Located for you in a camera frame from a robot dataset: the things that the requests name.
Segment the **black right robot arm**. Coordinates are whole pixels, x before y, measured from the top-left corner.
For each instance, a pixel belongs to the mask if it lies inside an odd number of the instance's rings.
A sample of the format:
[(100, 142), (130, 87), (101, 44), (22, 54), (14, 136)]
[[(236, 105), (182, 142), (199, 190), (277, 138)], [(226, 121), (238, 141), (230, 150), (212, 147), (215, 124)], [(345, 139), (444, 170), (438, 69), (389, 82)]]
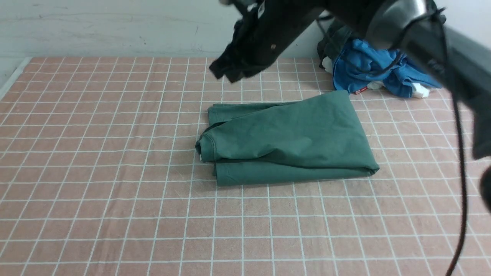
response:
[[(324, 11), (376, 49), (397, 49), (474, 114), (472, 156), (490, 156), (489, 51), (424, 0), (226, 0), (242, 14), (209, 69), (231, 83), (266, 70)], [(377, 173), (344, 89), (296, 102), (214, 104), (195, 145), (219, 187), (365, 178)]]

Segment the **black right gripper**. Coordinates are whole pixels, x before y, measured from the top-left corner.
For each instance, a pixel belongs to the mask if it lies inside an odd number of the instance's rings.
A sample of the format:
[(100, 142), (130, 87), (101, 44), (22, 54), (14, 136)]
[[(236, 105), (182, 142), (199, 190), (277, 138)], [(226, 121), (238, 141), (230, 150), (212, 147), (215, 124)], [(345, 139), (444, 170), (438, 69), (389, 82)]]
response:
[(235, 83), (266, 70), (326, 10), (325, 0), (221, 0), (242, 14), (210, 71)]

